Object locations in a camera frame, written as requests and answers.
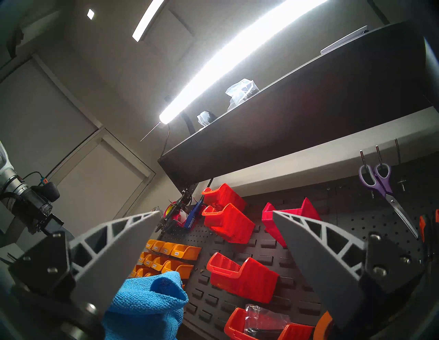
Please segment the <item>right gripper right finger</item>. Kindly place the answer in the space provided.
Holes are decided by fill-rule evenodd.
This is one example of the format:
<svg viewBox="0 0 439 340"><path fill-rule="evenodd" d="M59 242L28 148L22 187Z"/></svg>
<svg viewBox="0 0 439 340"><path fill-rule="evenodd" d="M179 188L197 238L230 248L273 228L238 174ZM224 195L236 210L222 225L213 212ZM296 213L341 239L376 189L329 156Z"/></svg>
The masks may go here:
<svg viewBox="0 0 439 340"><path fill-rule="evenodd" d="M340 329L346 329L365 301L359 286L366 242L333 224L275 211L281 232L301 274Z"/></svg>

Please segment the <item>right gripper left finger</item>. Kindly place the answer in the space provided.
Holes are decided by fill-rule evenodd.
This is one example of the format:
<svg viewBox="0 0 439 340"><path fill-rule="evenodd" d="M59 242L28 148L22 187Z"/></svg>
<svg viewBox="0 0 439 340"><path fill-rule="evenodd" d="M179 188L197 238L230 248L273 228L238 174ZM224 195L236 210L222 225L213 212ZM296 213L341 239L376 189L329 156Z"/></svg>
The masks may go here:
<svg viewBox="0 0 439 340"><path fill-rule="evenodd" d="M105 313L161 218L160 210L124 217L101 223L71 240L76 282L72 302L88 303Z"/></svg>

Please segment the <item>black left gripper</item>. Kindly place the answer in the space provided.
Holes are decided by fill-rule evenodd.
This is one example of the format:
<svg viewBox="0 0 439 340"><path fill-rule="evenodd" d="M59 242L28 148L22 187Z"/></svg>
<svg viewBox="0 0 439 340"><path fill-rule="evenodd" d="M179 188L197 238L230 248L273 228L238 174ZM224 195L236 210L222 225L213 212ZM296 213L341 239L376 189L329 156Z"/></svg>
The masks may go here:
<svg viewBox="0 0 439 340"><path fill-rule="evenodd" d="M32 235L40 231L50 235L64 230L64 222L51 213L51 202L34 190L25 190L21 195L5 192L1 194L1 201Z"/></svg>

